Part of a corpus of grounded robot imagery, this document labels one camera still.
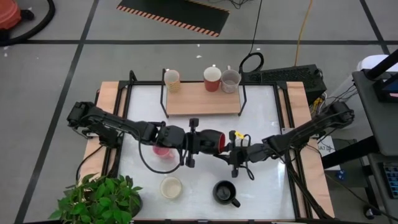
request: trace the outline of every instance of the hazard stripe mat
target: hazard stripe mat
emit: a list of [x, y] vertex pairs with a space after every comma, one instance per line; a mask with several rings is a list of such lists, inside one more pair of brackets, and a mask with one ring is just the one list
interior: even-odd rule
[[188, 0], [122, 0], [119, 10], [218, 37], [229, 11]]

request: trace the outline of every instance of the black mug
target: black mug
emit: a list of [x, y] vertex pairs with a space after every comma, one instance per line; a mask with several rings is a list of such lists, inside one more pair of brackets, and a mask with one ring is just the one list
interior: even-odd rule
[[241, 206], [239, 201], [236, 200], [235, 198], [236, 196], [235, 186], [227, 180], [222, 180], [214, 186], [213, 196], [215, 200], [222, 205], [227, 205], [232, 203], [237, 208]]

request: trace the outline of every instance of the potted plant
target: potted plant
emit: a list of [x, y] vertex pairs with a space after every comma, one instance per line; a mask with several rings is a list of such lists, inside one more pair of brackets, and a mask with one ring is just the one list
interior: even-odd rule
[[65, 197], [58, 200], [58, 210], [49, 218], [60, 218], [63, 223], [129, 223], [142, 208], [138, 194], [142, 187], [133, 188], [129, 176], [92, 179], [94, 176], [89, 174], [80, 184], [67, 187]]

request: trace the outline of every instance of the red cup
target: red cup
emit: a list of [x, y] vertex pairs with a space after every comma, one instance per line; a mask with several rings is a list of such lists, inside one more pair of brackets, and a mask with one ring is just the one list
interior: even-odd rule
[[203, 79], [205, 81], [205, 88], [207, 91], [217, 91], [220, 86], [221, 70], [216, 67], [208, 67], [203, 73]]
[[174, 154], [172, 149], [153, 146], [154, 153], [162, 159], [172, 159], [174, 158]]

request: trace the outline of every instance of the yellow tag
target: yellow tag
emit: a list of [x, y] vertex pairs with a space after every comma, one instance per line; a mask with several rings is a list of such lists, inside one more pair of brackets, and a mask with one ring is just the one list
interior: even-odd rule
[[239, 132], [237, 132], [237, 131], [235, 131], [235, 135], [236, 135], [236, 137], [238, 137], [240, 139], [244, 139], [244, 135], [239, 133]]

